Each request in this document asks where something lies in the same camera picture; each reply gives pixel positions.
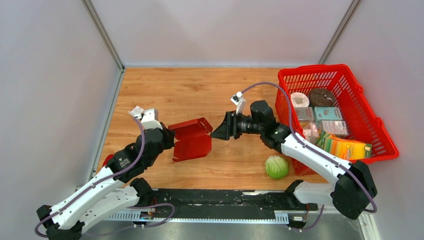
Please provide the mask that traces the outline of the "red paper box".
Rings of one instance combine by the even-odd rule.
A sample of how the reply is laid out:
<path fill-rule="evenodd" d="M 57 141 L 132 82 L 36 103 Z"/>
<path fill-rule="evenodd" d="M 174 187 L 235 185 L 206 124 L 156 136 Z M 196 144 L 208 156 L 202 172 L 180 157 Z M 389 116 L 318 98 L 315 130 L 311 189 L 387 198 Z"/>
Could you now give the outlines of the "red paper box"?
<path fill-rule="evenodd" d="M 169 125 L 168 129 L 175 133 L 175 163 L 202 158 L 211 152 L 213 127 L 204 117 Z"/>

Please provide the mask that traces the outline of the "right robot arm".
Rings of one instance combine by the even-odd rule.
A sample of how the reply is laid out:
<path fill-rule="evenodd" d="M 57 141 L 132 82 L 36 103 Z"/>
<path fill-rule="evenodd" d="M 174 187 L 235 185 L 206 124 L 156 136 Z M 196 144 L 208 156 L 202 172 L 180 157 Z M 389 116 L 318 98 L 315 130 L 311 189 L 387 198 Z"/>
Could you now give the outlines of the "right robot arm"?
<path fill-rule="evenodd" d="M 363 212 L 376 212 L 374 197 L 378 191 L 366 163 L 338 158 L 310 144 L 288 125 L 278 122 L 265 100 L 253 102 L 250 112 L 250 115 L 243 115 L 227 111 L 222 123 L 210 136 L 228 141 L 231 138 L 236 140 L 242 134 L 259 135 L 269 149 L 307 165 L 327 180 L 327 184 L 303 180 L 293 182 L 285 195 L 289 208 L 296 210 L 309 203 L 328 205 L 352 220 Z"/>

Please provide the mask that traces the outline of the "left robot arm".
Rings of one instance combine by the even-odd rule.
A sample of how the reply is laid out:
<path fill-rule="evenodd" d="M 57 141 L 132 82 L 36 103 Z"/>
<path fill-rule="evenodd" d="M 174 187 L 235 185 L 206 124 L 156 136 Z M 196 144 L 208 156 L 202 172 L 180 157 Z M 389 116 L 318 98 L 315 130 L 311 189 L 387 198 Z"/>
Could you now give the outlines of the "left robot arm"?
<path fill-rule="evenodd" d="M 89 182 L 61 202 L 37 209 L 36 235 L 48 240 L 79 240 L 120 210 L 161 207 L 152 187 L 139 176 L 163 151 L 174 147 L 175 133 L 162 122 L 137 124 L 140 135 L 136 141 L 116 152 Z"/>

